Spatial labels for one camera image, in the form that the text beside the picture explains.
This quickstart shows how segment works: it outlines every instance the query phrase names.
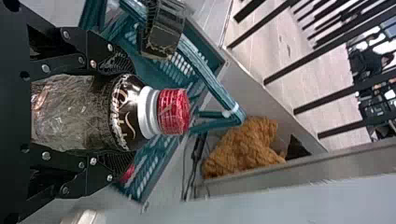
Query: jar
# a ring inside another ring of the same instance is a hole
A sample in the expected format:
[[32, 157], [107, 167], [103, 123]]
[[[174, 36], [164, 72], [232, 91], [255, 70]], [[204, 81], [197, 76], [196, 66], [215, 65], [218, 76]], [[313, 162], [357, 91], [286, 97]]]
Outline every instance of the jar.
[[183, 89], [157, 91], [136, 75], [59, 75], [32, 83], [32, 142], [58, 151], [135, 151], [189, 129]]

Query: black metal bar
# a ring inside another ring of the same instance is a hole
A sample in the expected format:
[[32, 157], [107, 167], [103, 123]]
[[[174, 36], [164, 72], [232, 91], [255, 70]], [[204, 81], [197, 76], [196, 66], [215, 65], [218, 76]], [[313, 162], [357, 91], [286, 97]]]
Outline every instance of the black metal bar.
[[236, 15], [233, 17], [238, 23], [244, 20], [250, 13], [252, 13], [256, 8], [261, 6], [266, 0], [252, 0], [249, 2], [244, 8], [242, 8]]
[[251, 35], [256, 33], [260, 28], [262, 28], [266, 23], [271, 21], [273, 18], [275, 18], [277, 15], [279, 15], [281, 12], [286, 10], [291, 4], [300, 1], [300, 0], [288, 0], [283, 2], [279, 7], [277, 7], [274, 11], [272, 11], [268, 16], [264, 17], [261, 21], [259, 21], [257, 24], [255, 24], [252, 28], [250, 28], [248, 31], [246, 31], [244, 34], [239, 36], [233, 43], [231, 43], [227, 48], [228, 49], [233, 49], [236, 46], [238, 46], [240, 43], [242, 43], [244, 40], [248, 39]]
[[[352, 17], [353, 15], [359, 13], [360, 11], [362, 11], [363, 9], [369, 7], [373, 2], [373, 0], [366, 2], [364, 4], [362, 4], [361, 6], [349, 11], [348, 13], [344, 14], [343, 16], [341, 16], [340, 18], [338, 18], [337, 20], [331, 22], [330, 24], [326, 25], [325, 27], [321, 28], [320, 30], [317, 30], [315, 33], [313, 33], [312, 35], [310, 35], [308, 37], [308, 40], [316, 37], [317, 35], [322, 34], [323, 32], [329, 30], [330, 28], [332, 28], [334, 25], [338, 24], [338, 22], [340, 22], [342, 20], [342, 18], [344, 17], [344, 20], [347, 20], [348, 18]], [[345, 25], [341, 26], [340, 28], [336, 29], [335, 31], [332, 31], [332, 33], [336, 33], [339, 29], [345, 27]]]
[[323, 23], [321, 23], [320, 25], [318, 25], [315, 30], [319, 30], [321, 29], [323, 26], [327, 25], [329, 22], [334, 21], [335, 19], [337, 19], [337, 17], [339, 17], [338, 19], [340, 19], [342, 17], [342, 15], [345, 15], [345, 12], [350, 11], [352, 8], [360, 5], [362, 3], [362, 1], [357, 1], [356, 3], [354, 3], [353, 5], [351, 5], [350, 7], [347, 7], [346, 9], [344, 9], [343, 11], [341, 11], [340, 13], [338, 13], [337, 15], [334, 15], [333, 17], [329, 18], [328, 20], [324, 21]]
[[317, 108], [321, 105], [326, 105], [330, 102], [339, 100], [339, 99], [346, 97], [350, 94], [353, 94], [357, 91], [367, 90], [376, 84], [388, 81], [394, 77], [396, 77], [396, 69], [388, 70], [386, 73], [382, 74], [381, 76], [372, 77], [372, 78], [365, 80], [362, 83], [359, 83], [357, 85], [337, 91], [335, 93], [332, 93], [330, 95], [327, 95], [325, 97], [317, 99], [316, 101], [313, 101], [309, 104], [299, 106], [293, 110], [293, 113], [294, 113], [294, 115], [302, 114], [308, 110], [311, 110], [311, 109]]
[[309, 22], [307, 25], [305, 25], [303, 27], [303, 30], [306, 30], [308, 27], [310, 27], [311, 25], [313, 25], [316, 22], [320, 21], [324, 17], [328, 16], [329, 14], [334, 12], [337, 8], [341, 7], [343, 4], [345, 4], [345, 3], [349, 2], [349, 1], [350, 0], [339, 0], [339, 1], [336, 1], [335, 3], [333, 3], [332, 5], [330, 5], [329, 7], [326, 7], [325, 9], [320, 11], [319, 14], [316, 15], [311, 22]]
[[324, 44], [328, 43], [332, 39], [336, 38], [337, 36], [349, 31], [350, 29], [362, 24], [365, 21], [370, 20], [372, 17], [377, 15], [378, 13], [387, 10], [388, 8], [396, 5], [396, 2], [394, 1], [386, 1], [384, 3], [381, 3], [380, 5], [372, 8], [368, 12], [364, 13], [361, 16], [358, 16], [355, 20], [350, 21], [349, 23], [341, 26], [340, 28], [336, 29], [335, 31], [329, 33], [328, 35], [323, 36], [321, 39], [317, 41], [317, 44], [314, 46], [314, 49], [319, 48], [320, 46], [323, 46]]
[[385, 121], [391, 120], [391, 119], [396, 119], [396, 113], [392, 112], [392, 113], [388, 113], [386, 115], [383, 116], [376, 116], [376, 117], [372, 117], [372, 118], [368, 118], [368, 119], [364, 119], [361, 121], [357, 121], [357, 122], [353, 122], [338, 128], [334, 128], [331, 129], [329, 131], [326, 132], [322, 132], [318, 134], [318, 139], [323, 139], [323, 138], [327, 138], [330, 136], [334, 136], [337, 135], [339, 133], [346, 133], [349, 131], [353, 131], [359, 128], [364, 128], [367, 126], [371, 126], [371, 125], [378, 125], [381, 124]]
[[316, 58], [320, 57], [321, 55], [331, 51], [332, 49], [335, 49], [341, 45], [343, 45], [345, 42], [347, 42], [349, 39], [358, 36], [362, 33], [364, 33], [365, 31], [368, 31], [370, 29], [372, 29], [373, 27], [377, 26], [379, 23], [381, 23], [382, 21], [386, 21], [392, 17], [394, 17], [396, 15], [396, 7], [392, 7], [391, 9], [383, 12], [381, 15], [376, 16], [375, 18], [373, 18], [370, 21], [367, 21], [366, 23], [364, 23], [362, 26], [359, 26], [358, 28], [349, 31], [348, 33], [338, 37], [337, 39], [335, 39], [334, 41], [332, 41], [331, 43], [329, 43], [328, 45], [315, 50], [314, 52], [306, 55], [305, 57], [303, 57], [302, 59], [298, 60], [295, 63], [292, 63], [291, 65], [283, 68], [282, 70], [274, 73], [273, 75], [269, 76], [268, 78], [266, 78], [264, 80], [264, 85], [268, 85], [269, 83], [285, 76], [286, 74], [288, 74], [289, 72], [307, 64], [312, 62], [313, 60], [315, 60]]
[[301, 10], [303, 10], [305, 7], [309, 6], [309, 4], [313, 3], [314, 0], [309, 0], [306, 3], [304, 3], [302, 6], [300, 6], [299, 8], [297, 8], [293, 13], [297, 14], [299, 13]]
[[311, 10], [307, 11], [302, 17], [300, 17], [297, 21], [302, 21], [303, 19], [307, 18], [309, 15], [311, 15], [313, 12], [318, 10], [319, 8], [323, 7], [329, 3], [329, 0], [320, 0], [318, 3], [316, 3]]

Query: floor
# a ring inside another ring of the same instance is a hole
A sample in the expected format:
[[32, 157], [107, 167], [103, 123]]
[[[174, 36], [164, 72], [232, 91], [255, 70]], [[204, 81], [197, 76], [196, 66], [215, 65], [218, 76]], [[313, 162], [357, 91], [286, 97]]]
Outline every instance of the floor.
[[[249, 1], [235, 0], [232, 15]], [[253, 24], [280, 5], [282, 0], [268, 0], [241, 23], [230, 20], [225, 45], [230, 44]], [[231, 54], [245, 66], [260, 83], [274, 72], [311, 52], [305, 34], [289, 10], [267, 23]], [[314, 60], [286, 77], [266, 86], [267, 90], [291, 113], [292, 109], [320, 97], [348, 87], [352, 82], [344, 47]], [[312, 134], [329, 130], [361, 119], [354, 96], [324, 105], [297, 116], [297, 119]], [[352, 147], [370, 142], [365, 129], [340, 134], [322, 140], [328, 150]]]

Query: metal frame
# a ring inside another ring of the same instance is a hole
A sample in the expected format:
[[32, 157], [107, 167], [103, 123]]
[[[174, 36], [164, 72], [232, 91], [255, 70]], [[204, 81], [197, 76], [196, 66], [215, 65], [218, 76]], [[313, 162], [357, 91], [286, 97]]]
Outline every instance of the metal frame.
[[[134, 71], [133, 66], [124, 68], [128, 71], [102, 70], [99, 64], [122, 54], [122, 49], [112, 46], [110, 50], [111, 43], [93, 32], [57, 28], [18, 1], [13, 3], [17, 4], [11, 7], [14, 11], [0, 3], [0, 66], [4, 74], [0, 76], [0, 92], [5, 96], [0, 101], [5, 127], [0, 131], [4, 150], [0, 163], [5, 171], [1, 191], [6, 194], [0, 221], [5, 223], [20, 222], [55, 198], [91, 195], [122, 175], [107, 167], [100, 160], [102, 155], [94, 151], [62, 153], [30, 143], [31, 81], [62, 73], [111, 76]], [[30, 57], [30, 48], [38, 55]]]

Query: metal railing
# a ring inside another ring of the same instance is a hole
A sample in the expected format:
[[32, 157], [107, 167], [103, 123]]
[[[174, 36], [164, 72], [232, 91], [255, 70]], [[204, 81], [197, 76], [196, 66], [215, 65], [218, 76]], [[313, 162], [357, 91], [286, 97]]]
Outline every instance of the metal railing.
[[[251, 0], [235, 16], [237, 22], [245, 19], [256, 8], [263, 5], [266, 0]], [[227, 48], [233, 49], [243, 41], [260, 30], [265, 24], [277, 17], [280, 13], [290, 9], [301, 24], [303, 32], [307, 33], [308, 41], [313, 43], [313, 51], [303, 58], [275, 72], [263, 81], [267, 86], [282, 77], [286, 77], [292, 71], [300, 68], [318, 57], [336, 49], [347, 43], [348, 49], [354, 49], [360, 43], [369, 43], [373, 39], [373, 34], [365, 35], [373, 28], [379, 28], [377, 34], [383, 39], [368, 44], [366, 50], [377, 48], [383, 44], [391, 42], [396, 34], [389, 30], [396, 28], [396, 1], [395, 0], [286, 0], [275, 10], [266, 15], [261, 21], [254, 24], [244, 34], [235, 39]], [[298, 106], [293, 109], [294, 115], [302, 114], [306, 111], [326, 105], [330, 102], [339, 100], [355, 92], [371, 89], [381, 83], [388, 83], [396, 77], [396, 67], [392, 66], [383, 70], [380, 76], [369, 76], [364, 81], [355, 82], [343, 90], [334, 92], [330, 95], [317, 99], [306, 105]], [[396, 119], [396, 112], [391, 110], [381, 116], [366, 117], [360, 121], [349, 123], [318, 134], [318, 138], [326, 138], [339, 133], [345, 133], [367, 126], [375, 126], [388, 120]]]

